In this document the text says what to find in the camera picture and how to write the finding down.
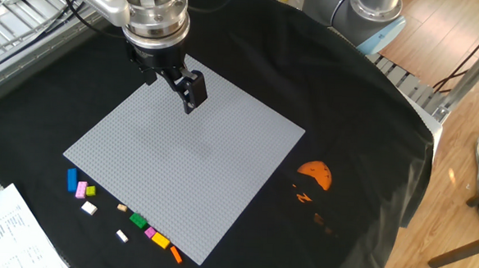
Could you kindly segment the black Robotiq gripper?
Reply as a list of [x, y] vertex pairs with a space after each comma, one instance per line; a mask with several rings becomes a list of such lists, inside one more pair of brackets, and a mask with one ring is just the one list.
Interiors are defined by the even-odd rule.
[[203, 73], [185, 68], [184, 40], [167, 48], [156, 49], [140, 47], [130, 39], [126, 40], [129, 59], [137, 65], [150, 68], [142, 71], [146, 85], [153, 84], [157, 80], [157, 72], [160, 72], [160, 76], [183, 102], [185, 114], [191, 113], [208, 98]]

